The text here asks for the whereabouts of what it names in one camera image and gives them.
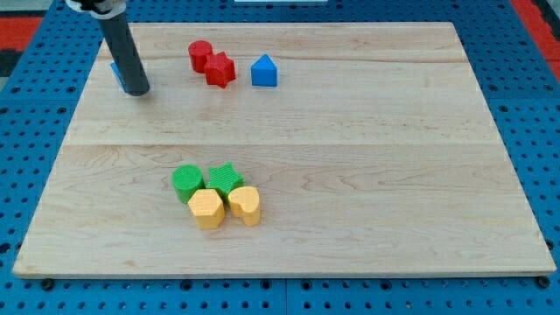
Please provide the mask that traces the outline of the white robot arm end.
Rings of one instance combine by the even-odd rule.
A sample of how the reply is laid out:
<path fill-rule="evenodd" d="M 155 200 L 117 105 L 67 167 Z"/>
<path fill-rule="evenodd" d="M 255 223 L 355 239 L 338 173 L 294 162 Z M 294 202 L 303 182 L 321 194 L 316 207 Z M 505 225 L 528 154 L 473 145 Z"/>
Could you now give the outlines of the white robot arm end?
<path fill-rule="evenodd" d="M 111 19 L 126 10 L 126 0 L 66 0 L 66 5 L 78 13 L 88 13 L 95 19 Z"/>

